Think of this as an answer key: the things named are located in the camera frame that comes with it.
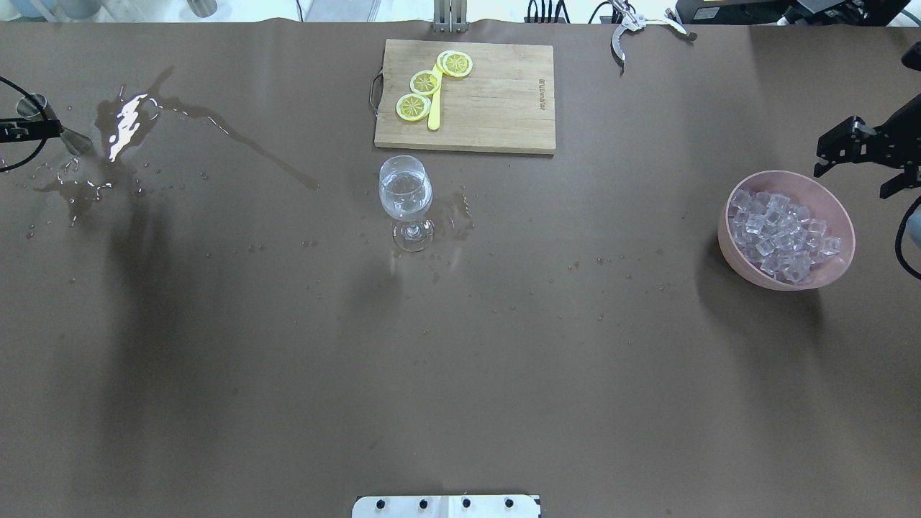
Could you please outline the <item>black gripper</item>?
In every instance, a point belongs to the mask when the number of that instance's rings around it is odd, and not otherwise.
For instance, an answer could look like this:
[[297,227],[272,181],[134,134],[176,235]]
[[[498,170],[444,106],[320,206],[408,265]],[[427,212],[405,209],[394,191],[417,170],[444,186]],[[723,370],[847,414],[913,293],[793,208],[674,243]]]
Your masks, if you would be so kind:
[[901,168],[901,173],[879,187],[879,198],[920,187],[920,94],[905,103],[878,127],[850,116],[826,131],[817,141],[815,178],[843,163],[875,164]]

